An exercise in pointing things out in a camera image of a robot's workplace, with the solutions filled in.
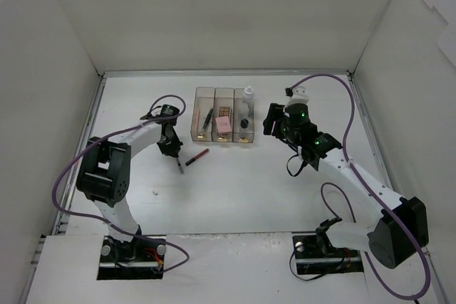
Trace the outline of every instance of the small bottle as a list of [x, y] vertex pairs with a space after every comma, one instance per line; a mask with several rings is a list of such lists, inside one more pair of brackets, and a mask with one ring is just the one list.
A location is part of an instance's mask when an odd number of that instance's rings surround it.
[[254, 114], [254, 89], [252, 86], [248, 86], [244, 89], [242, 95], [244, 102], [249, 106], [249, 116]]

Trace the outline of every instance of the bolt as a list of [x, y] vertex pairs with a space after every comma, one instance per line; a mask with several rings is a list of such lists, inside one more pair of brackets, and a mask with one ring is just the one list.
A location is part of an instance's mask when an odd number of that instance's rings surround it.
[[302, 253], [304, 252], [304, 242], [298, 241], [294, 245], [294, 249], [296, 249], [296, 252]]
[[111, 253], [111, 247], [109, 247], [108, 245], [104, 245], [101, 248], [101, 255], [102, 256], [109, 256], [109, 253]]
[[157, 247], [157, 254], [159, 256], [164, 256], [166, 253], [166, 246], [165, 245], [158, 245]]

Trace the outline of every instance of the clear plastic organizer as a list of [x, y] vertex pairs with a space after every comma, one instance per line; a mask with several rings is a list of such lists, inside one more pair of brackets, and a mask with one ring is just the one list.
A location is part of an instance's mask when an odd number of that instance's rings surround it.
[[247, 105], [244, 89], [198, 87], [192, 127], [194, 142], [254, 141], [253, 103]]

